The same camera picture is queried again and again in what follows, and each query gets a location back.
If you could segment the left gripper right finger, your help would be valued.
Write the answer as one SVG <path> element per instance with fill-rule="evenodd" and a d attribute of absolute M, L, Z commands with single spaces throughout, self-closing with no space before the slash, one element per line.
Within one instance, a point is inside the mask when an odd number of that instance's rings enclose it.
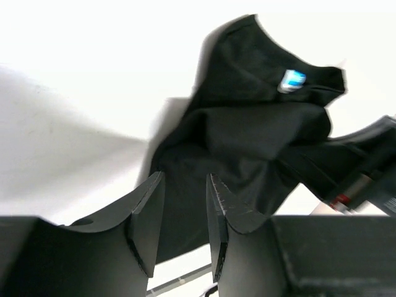
<path fill-rule="evenodd" d="M 296 296 L 279 242 L 281 223 L 233 194 L 216 175 L 206 181 L 213 282 L 219 296 Z"/>

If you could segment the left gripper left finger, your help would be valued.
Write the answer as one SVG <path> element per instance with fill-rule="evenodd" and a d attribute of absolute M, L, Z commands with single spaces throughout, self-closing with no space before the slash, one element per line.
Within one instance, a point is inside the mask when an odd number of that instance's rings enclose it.
<path fill-rule="evenodd" d="M 62 296 L 145 296 L 157 258 L 165 175 L 155 172 L 129 194 L 69 226 Z"/>

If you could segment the black t shirt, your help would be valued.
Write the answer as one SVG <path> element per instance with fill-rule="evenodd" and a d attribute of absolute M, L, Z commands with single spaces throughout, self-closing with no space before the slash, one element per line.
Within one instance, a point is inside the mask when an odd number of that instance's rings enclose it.
<path fill-rule="evenodd" d="M 273 214 L 298 185 L 280 154 L 326 140 L 326 107 L 345 91 L 340 68 L 314 66 L 283 49 L 255 15 L 225 24 L 183 117 L 152 157 L 151 172 L 165 175 L 157 262 L 208 243 L 210 173 L 258 211 Z"/>

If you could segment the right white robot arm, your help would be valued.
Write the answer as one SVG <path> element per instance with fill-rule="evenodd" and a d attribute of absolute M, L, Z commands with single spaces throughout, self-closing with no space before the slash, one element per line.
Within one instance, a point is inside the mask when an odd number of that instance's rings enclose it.
<path fill-rule="evenodd" d="M 395 216 L 395 118 L 384 116 L 303 157 L 312 166 L 303 183 L 332 209 L 356 213 L 371 204 Z"/>

